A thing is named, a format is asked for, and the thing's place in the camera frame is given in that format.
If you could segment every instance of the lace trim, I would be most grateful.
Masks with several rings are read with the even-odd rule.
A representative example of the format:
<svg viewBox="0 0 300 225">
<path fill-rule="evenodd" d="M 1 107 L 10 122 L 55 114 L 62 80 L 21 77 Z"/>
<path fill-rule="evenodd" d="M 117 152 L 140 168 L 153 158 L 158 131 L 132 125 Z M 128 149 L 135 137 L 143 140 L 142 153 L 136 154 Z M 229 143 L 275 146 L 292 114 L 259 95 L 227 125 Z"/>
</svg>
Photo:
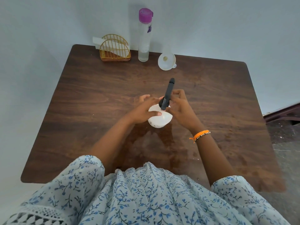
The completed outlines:
<svg viewBox="0 0 300 225">
<path fill-rule="evenodd" d="M 23 205 L 3 225 L 68 225 L 64 214 L 52 207 Z"/>
</svg>

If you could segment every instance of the sleeve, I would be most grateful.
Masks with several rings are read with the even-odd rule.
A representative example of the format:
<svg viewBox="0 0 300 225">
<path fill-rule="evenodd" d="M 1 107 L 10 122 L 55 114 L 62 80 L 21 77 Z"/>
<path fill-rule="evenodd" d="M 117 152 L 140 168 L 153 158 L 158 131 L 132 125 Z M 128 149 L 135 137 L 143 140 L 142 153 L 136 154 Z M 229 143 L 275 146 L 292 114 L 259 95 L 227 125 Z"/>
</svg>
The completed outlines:
<svg viewBox="0 0 300 225">
<path fill-rule="evenodd" d="M 68 223 L 76 224 L 99 191 L 103 178 L 104 167 L 98 158 L 80 156 L 54 180 L 23 202 L 21 208 L 35 211 L 42 217 L 64 217 Z"/>
<path fill-rule="evenodd" d="M 221 178 L 213 183 L 212 191 L 252 224 L 289 224 L 242 176 Z"/>
</svg>

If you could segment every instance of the water bottle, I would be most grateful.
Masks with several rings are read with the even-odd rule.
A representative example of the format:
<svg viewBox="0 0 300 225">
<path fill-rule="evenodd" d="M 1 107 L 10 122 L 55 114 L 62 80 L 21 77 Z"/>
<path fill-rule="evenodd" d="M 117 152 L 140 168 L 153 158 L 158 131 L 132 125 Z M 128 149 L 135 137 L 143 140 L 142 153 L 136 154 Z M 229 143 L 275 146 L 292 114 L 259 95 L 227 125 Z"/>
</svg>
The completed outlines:
<svg viewBox="0 0 300 225">
<path fill-rule="evenodd" d="M 148 61 L 149 47 L 152 30 L 153 12 L 150 9 L 142 8 L 139 10 L 139 60 L 142 62 Z"/>
</svg>

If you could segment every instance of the stone tile floor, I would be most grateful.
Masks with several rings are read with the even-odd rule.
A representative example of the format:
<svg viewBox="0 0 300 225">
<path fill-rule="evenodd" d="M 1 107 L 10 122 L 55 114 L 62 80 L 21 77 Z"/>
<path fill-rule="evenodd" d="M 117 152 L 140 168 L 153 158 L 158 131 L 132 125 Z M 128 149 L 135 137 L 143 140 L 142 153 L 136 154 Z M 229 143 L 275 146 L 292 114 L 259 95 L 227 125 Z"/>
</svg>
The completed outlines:
<svg viewBox="0 0 300 225">
<path fill-rule="evenodd" d="M 267 124 L 273 149 L 286 181 L 284 193 L 259 192 L 292 225 L 300 224 L 300 124 L 277 120 Z"/>
</svg>

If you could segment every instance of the orange thread bracelet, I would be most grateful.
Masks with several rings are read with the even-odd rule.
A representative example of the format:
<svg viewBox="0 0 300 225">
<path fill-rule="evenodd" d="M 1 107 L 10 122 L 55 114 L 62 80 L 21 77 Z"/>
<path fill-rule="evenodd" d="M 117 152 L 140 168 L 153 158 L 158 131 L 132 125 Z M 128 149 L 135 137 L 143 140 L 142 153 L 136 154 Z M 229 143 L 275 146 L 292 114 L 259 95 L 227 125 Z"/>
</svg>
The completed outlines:
<svg viewBox="0 0 300 225">
<path fill-rule="evenodd" d="M 191 138 L 191 137 L 190 137 L 190 139 L 192 139 L 192 140 L 194 141 L 194 143 L 195 143 L 196 140 L 197 140 L 198 138 L 200 138 L 201 136 L 204 136 L 204 135 L 206 135 L 206 134 L 210 134 L 210 131 L 209 131 L 209 130 L 201 131 L 201 132 L 197 133 L 197 134 L 194 136 L 194 138 Z"/>
</svg>

